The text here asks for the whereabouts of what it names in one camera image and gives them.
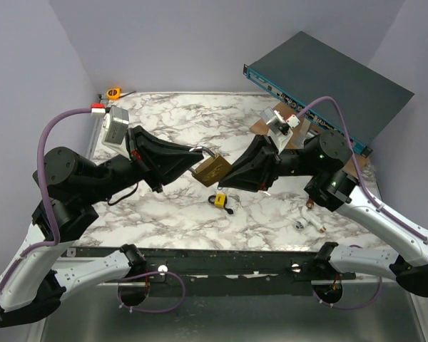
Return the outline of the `yellow black padlock with keys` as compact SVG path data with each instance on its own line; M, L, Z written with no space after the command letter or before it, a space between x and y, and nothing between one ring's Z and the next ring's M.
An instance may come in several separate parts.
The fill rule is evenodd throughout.
M225 193L218 192L215 195L208 197L208 203L212 206L227 212L229 215L233 215L237 212L236 209L228 206L228 196Z

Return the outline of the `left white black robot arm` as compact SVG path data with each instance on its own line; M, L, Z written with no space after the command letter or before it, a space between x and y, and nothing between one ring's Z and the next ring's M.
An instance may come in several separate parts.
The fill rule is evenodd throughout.
M111 202L146 182L154 192L203 159L201 151L158 139L136 126L126 152L96 164L67 147L38 156L33 175L43 191L25 241L0 275L0 328L37 322L70 295L104 281L137 281L146 272L139 250L125 244L80 269L55 270L55 261L98 218L95 204Z

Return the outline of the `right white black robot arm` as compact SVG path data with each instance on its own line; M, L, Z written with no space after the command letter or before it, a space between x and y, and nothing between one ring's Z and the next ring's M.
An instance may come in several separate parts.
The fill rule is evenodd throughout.
M428 298L428 229L377 199L360 177L345 172L351 157L343 135L335 131L306 140L301 149L283 151L268 136L257 135L218 184L259 192L280 177L310 177L304 191L315 204L355 221L389 245L376 250L326 243L314 261L316 275L322 279L337 273L381 276Z

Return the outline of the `small brass padlock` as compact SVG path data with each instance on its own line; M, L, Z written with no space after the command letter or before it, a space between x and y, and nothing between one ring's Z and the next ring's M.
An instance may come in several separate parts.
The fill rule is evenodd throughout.
M226 176L233 168L233 166L219 153L214 153L207 147L197 146L189 149L192 151L205 152L210 157L203 161L195 169L189 168L192 176L205 187L214 185Z

